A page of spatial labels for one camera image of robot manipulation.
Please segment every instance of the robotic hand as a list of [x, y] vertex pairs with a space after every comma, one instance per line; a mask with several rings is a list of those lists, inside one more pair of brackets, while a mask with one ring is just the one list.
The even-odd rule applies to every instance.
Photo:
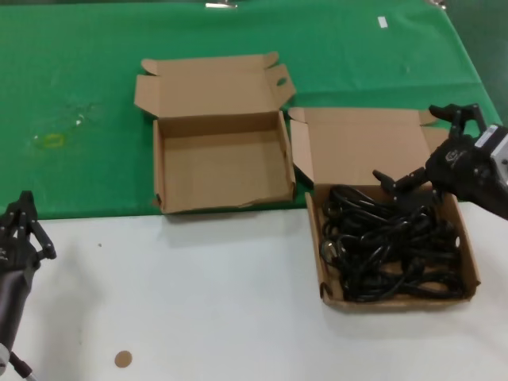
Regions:
[[[31, 234], [39, 241], [40, 251], [30, 243]], [[0, 375], [10, 362], [23, 379], [35, 379], [12, 347], [33, 275], [45, 258], [55, 259], [55, 249], [37, 221], [32, 192], [23, 191], [0, 216]]]
[[[508, 220], [508, 128], [491, 125], [487, 128], [478, 105], [429, 107], [430, 113], [452, 123], [448, 139], [434, 151], [425, 167], [394, 181], [374, 171], [381, 187], [402, 203], [415, 201], [409, 193], [430, 181], [433, 194], [454, 194]], [[464, 135], [468, 121], [476, 121], [480, 136]]]

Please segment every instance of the green table cover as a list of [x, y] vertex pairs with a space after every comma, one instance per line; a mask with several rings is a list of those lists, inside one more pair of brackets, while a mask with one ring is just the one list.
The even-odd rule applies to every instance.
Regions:
[[[478, 102], [499, 121], [447, 15], [424, 0], [3, 6], [0, 210], [28, 189], [42, 218], [159, 213], [151, 122], [133, 105], [140, 61], [270, 51], [294, 106]], [[302, 207], [305, 190], [253, 209]]]

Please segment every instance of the yellow stain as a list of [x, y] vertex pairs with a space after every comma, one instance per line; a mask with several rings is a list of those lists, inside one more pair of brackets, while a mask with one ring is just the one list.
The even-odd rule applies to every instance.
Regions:
[[65, 136], [61, 133], [49, 133], [44, 136], [42, 145], [45, 148], [58, 148], [62, 147], [65, 143]]

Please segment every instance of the coiled black cable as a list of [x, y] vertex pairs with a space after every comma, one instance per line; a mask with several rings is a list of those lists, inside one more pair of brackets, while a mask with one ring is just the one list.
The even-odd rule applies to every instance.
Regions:
[[[433, 207], [408, 213], [394, 202], [378, 202], [339, 185], [331, 188], [323, 214], [320, 255], [339, 271], [344, 300], [377, 302], [397, 294], [434, 299], [464, 296], [456, 230]], [[399, 271], [387, 270], [388, 264], [393, 270], [396, 263]]]

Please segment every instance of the empty cardboard box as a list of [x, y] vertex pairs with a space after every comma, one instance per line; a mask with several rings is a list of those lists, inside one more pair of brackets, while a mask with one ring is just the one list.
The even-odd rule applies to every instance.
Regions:
[[[323, 302], [342, 308], [430, 308], [463, 300], [436, 300], [398, 295], [376, 303], [345, 301], [337, 269], [319, 255], [322, 203], [333, 185], [346, 184], [378, 200], [388, 200], [372, 171], [377, 169], [400, 179], [425, 166], [430, 153], [447, 137], [443, 129], [425, 127], [433, 121], [428, 112], [416, 110], [293, 108], [291, 143], [294, 164], [314, 182], [314, 195], [306, 194], [314, 241], [319, 292]], [[460, 237], [464, 300], [475, 294], [478, 272], [471, 243], [455, 196], [446, 194], [438, 213], [456, 227]]]
[[294, 172], [279, 108], [295, 93], [276, 52], [143, 60], [135, 104], [155, 115], [163, 213], [290, 201]]

